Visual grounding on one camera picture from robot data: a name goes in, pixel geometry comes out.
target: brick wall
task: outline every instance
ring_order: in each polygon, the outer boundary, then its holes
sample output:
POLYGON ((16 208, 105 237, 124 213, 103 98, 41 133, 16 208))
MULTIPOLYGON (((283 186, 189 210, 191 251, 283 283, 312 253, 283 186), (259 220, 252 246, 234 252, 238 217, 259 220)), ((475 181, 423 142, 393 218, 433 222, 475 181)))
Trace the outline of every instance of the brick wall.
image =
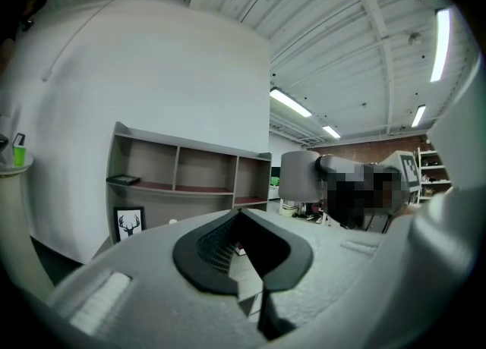
POLYGON ((313 148, 311 151, 319 152, 321 155, 335 155, 356 162, 379 163, 395 151, 414 152, 419 147, 424 151, 433 149, 431 144, 426 144, 426 139, 426 136, 422 135, 370 143, 326 146, 313 148))

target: metal shelving rack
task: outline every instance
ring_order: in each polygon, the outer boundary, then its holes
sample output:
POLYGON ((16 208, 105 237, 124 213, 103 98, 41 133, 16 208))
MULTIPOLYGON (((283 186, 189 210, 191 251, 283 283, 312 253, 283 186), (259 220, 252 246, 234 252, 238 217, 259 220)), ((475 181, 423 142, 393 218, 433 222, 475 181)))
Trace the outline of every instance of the metal shelving rack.
POLYGON ((422 171, 427 171, 427 170, 439 170, 439 169, 445 169, 443 165, 426 165, 422 167, 422 157, 426 156, 436 156, 437 151, 421 151, 420 148, 417 148, 417 154, 418 154, 418 170, 420 171, 420 190, 418 191, 417 194, 417 203, 420 203, 421 201, 424 200, 429 200, 431 197, 424 197, 422 196, 422 186, 431 186, 435 184, 450 184, 450 181, 435 181, 435 182, 424 182, 422 181, 422 171))

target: shelf unit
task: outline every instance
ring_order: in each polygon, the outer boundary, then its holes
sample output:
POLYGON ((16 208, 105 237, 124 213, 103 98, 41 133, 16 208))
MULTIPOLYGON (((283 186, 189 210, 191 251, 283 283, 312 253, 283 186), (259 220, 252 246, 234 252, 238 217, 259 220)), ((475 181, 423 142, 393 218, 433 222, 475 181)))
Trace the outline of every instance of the shelf unit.
POLYGON ((437 151, 434 150, 421 151, 420 148, 417 148, 417 157, 418 157, 418 169, 420 171, 420 185, 421 185, 420 186, 421 188, 418 191, 418 195, 417 195, 417 203, 420 203, 421 201, 431 199, 431 197, 425 197, 422 195, 422 186, 438 186, 439 188, 443 189, 445 192, 445 190, 450 188, 450 181, 449 178, 447 177, 446 169, 443 165, 422 166, 422 161, 424 157, 432 158, 432 159, 437 158, 437 160, 439 161, 440 159, 439 159, 439 155, 437 154, 437 151), (430 182, 430 181, 424 182, 422 181, 423 171, 431 171, 431 174, 433 174, 438 178, 444 178, 445 176, 445 179, 434 181, 434 182, 430 182))
POLYGON ((106 182, 106 211, 143 206, 147 228, 238 207, 266 210, 271 154, 217 146, 115 124, 106 176, 130 175, 130 186, 106 182))

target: box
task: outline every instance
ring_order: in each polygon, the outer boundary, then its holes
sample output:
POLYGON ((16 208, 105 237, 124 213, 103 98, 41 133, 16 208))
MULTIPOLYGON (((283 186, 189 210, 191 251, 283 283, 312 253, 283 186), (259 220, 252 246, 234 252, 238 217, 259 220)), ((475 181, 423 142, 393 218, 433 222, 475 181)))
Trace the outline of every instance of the box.
POLYGON ((282 207, 282 215, 284 217, 292 217, 292 214, 297 214, 298 213, 298 207, 282 207))

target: green cup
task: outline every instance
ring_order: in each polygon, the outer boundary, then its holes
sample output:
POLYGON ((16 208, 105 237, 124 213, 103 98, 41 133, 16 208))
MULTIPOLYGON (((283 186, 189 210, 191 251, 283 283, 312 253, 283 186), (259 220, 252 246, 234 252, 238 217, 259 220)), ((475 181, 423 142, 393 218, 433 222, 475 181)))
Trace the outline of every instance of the green cup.
POLYGON ((14 146, 14 166, 23 167, 25 163, 25 146, 14 146))

